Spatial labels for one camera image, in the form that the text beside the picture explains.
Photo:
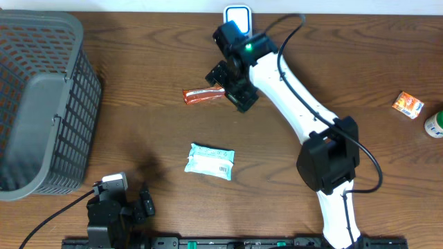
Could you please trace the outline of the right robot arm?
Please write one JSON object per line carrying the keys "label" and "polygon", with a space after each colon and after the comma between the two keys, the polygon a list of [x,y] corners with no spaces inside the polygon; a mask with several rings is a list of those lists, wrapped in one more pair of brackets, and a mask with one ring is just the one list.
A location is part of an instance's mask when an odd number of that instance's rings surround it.
{"label": "right robot arm", "polygon": [[333,248],[355,245],[361,233],[356,226],[351,191],[359,164],[359,149],[337,131],[358,138],[350,118],[320,104],[278,56],[277,46],[265,34],[244,35],[234,21],[217,28],[213,39],[224,59],[206,76],[244,113],[262,92],[296,133],[302,148],[296,161],[306,185],[318,196],[323,216],[323,236]]}

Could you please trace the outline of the orange Kleenex tissue pack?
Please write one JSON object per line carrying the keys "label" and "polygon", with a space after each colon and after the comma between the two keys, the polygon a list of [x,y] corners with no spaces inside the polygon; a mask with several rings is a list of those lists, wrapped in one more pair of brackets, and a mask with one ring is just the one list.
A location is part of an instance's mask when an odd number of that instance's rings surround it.
{"label": "orange Kleenex tissue pack", "polygon": [[424,103],[422,101],[404,91],[398,95],[392,105],[392,108],[408,116],[410,119],[417,118],[423,107]]}

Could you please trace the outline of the orange snack bar wrapper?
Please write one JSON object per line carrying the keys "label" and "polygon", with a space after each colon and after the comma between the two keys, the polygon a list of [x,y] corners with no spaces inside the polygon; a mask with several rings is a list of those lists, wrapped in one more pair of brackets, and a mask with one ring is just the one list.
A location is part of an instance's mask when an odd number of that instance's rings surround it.
{"label": "orange snack bar wrapper", "polygon": [[183,101],[189,104],[196,104],[207,100],[216,100],[225,97],[225,89],[221,86],[212,86],[205,89],[182,90]]}

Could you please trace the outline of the green lid jar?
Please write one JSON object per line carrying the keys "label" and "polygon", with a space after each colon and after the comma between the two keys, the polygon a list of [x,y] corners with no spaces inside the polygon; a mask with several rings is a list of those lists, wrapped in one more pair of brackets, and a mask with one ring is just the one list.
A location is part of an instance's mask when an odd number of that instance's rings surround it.
{"label": "green lid jar", "polygon": [[424,123],[426,133],[433,138],[443,137],[443,111],[437,112],[435,115],[429,117]]}

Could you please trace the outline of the teal wet wipes pack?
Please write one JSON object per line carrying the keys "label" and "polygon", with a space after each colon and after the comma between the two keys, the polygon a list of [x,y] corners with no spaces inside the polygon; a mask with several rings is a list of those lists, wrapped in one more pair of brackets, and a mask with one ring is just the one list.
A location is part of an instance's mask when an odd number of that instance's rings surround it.
{"label": "teal wet wipes pack", "polygon": [[205,174],[230,181],[234,157],[233,150],[215,149],[192,143],[184,172]]}

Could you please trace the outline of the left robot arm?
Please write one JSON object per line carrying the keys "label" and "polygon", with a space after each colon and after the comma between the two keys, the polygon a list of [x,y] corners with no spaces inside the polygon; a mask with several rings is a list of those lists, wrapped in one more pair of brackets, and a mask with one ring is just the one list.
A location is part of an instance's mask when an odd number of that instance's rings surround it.
{"label": "left robot arm", "polygon": [[100,183],[93,187],[94,197],[87,203],[88,248],[151,248],[151,239],[134,230],[155,215],[152,196],[146,184],[138,199],[129,202],[122,183]]}

